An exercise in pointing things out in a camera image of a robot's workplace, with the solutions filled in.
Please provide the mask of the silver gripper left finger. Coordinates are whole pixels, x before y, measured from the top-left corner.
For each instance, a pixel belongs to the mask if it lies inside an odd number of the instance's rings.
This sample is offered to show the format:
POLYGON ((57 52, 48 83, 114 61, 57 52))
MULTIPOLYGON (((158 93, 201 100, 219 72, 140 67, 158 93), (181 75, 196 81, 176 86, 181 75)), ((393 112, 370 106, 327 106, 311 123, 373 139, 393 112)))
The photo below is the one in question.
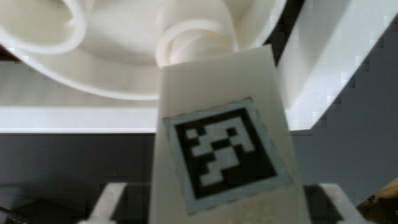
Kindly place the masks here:
POLYGON ((112 215, 116 212, 124 188, 124 183, 107 184, 89 218, 76 224, 117 224, 117 222, 112 220, 112 215))

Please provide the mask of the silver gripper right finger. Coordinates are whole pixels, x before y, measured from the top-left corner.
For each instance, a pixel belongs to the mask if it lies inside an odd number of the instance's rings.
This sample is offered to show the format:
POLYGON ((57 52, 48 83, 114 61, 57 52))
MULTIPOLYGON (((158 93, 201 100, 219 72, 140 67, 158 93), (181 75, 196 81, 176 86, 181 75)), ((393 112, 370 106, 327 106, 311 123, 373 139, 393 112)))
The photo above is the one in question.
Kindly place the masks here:
POLYGON ((320 187, 332 205, 332 224, 373 224, 359 213, 339 185, 325 183, 320 187))

